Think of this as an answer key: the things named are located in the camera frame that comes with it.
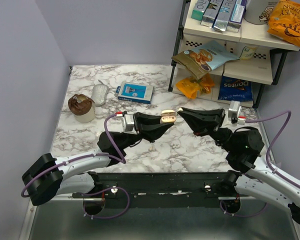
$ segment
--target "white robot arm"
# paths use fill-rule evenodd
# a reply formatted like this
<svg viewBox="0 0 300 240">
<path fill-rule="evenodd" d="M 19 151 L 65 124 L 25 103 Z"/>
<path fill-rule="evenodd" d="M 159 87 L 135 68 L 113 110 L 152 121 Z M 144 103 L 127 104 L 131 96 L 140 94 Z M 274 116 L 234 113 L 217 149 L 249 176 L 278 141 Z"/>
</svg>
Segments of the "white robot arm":
<svg viewBox="0 0 300 240">
<path fill-rule="evenodd" d="M 236 118 L 240 110 L 240 104 L 230 105 L 228 117 L 232 123 L 238 121 Z M 182 107 L 178 114 L 196 136 L 209 135 L 217 146 L 228 152 L 226 160 L 237 171 L 229 171 L 227 184 L 230 187 L 238 194 L 255 197 L 291 211 L 292 218 L 300 224 L 300 180 L 271 165 L 260 155 L 264 143 L 258 129 L 245 126 L 232 132 L 228 128 L 221 128 L 224 113 L 213 112 L 208 115 L 207 111 Z"/>
</svg>

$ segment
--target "orange chip bag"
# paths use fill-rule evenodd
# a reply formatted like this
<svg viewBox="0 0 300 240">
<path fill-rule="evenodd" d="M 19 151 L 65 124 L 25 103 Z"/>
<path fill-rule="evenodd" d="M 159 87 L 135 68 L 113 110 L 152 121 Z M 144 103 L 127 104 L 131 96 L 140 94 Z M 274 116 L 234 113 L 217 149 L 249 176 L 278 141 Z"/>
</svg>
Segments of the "orange chip bag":
<svg viewBox="0 0 300 240">
<path fill-rule="evenodd" d="M 300 47 L 300 3 L 280 0 L 268 19 L 268 33 Z"/>
<path fill-rule="evenodd" d="M 215 85 L 214 81 L 207 73 L 204 77 L 196 80 L 190 76 L 180 80 L 175 86 L 188 98 L 195 99 L 197 94 L 209 94 L 211 93 L 211 87 Z"/>
</svg>

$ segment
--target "marble countertop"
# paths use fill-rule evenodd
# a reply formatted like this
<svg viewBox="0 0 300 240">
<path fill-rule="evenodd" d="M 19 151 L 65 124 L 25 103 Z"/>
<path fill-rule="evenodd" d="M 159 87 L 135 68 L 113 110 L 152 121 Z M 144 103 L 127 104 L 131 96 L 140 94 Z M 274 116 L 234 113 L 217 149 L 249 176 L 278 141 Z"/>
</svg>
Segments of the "marble countertop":
<svg viewBox="0 0 300 240">
<path fill-rule="evenodd" d="M 117 111 L 159 115 L 163 110 L 176 111 L 180 107 L 195 110 L 229 108 L 228 104 L 204 99 L 189 100 L 183 95 L 168 92 L 170 74 L 171 67 L 166 65 L 74 66 L 53 141 L 51 151 L 53 156 L 72 156 L 96 148 L 99 135 L 104 131 L 105 118 Z M 80 123 L 70 112 L 68 99 L 74 94 L 85 94 L 90 97 L 93 86 L 99 84 L 98 80 L 109 86 L 106 103 L 96 107 L 93 121 Z M 118 100 L 116 89 L 123 81 L 154 86 L 151 104 Z M 242 112 L 247 118 L 257 118 L 252 108 L 243 107 Z M 257 123 L 249 126 L 260 129 Z M 227 127 L 234 130 L 242 126 L 235 127 L 227 124 Z M 108 129 L 122 132 L 121 120 L 112 118 L 108 122 Z M 178 117 L 175 126 L 154 144 L 142 140 L 137 147 L 126 148 L 125 152 L 127 153 L 126 164 L 118 163 L 95 171 L 99 173 L 180 173 L 226 172 L 231 169 L 225 159 L 227 153 L 217 147 L 209 136 L 194 136 L 181 117 Z"/>
</svg>

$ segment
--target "white wall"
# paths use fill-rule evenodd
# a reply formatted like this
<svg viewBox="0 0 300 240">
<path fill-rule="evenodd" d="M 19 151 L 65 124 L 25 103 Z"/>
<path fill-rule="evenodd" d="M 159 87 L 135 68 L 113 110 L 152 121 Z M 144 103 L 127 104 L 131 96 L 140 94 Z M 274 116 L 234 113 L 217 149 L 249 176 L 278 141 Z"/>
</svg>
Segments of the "white wall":
<svg viewBox="0 0 300 240">
<path fill-rule="evenodd" d="M 300 179 L 300 52 L 288 54 L 278 85 L 267 86 L 261 99 L 262 117 L 290 109 L 292 117 L 273 147 L 276 162 L 282 169 Z M 269 140 L 282 126 L 285 116 L 264 123 Z"/>
<path fill-rule="evenodd" d="M 19 238 L 21 176 L 50 150 L 69 67 L 34 0 L 0 0 L 0 240 Z"/>
<path fill-rule="evenodd" d="M 36 0 L 71 65 L 170 64 L 183 0 Z"/>
</svg>

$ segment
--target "small box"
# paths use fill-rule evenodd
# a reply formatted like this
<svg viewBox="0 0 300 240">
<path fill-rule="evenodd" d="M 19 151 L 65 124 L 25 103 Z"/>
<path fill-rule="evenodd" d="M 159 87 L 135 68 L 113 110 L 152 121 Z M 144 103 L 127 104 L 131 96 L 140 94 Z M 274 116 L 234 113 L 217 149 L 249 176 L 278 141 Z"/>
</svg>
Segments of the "small box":
<svg viewBox="0 0 300 240">
<path fill-rule="evenodd" d="M 201 21 L 209 5 L 210 0 L 198 0 L 192 10 L 191 18 Z"/>
<path fill-rule="evenodd" d="M 219 13 L 219 9 L 222 5 L 223 0 L 211 0 L 208 7 L 206 8 L 201 25 L 212 28 L 215 22 L 215 19 Z"/>
<path fill-rule="evenodd" d="M 154 87 L 138 83 L 122 82 L 118 99 L 130 102 L 150 104 Z"/>
<path fill-rule="evenodd" d="M 227 31 L 233 33 L 239 32 L 239 29 L 242 24 L 242 19 L 244 17 L 246 5 L 247 0 L 236 0 L 228 26 L 226 27 Z"/>
<path fill-rule="evenodd" d="M 234 9 L 236 0 L 223 0 L 220 11 L 213 25 L 213 29 L 225 32 Z"/>
</svg>

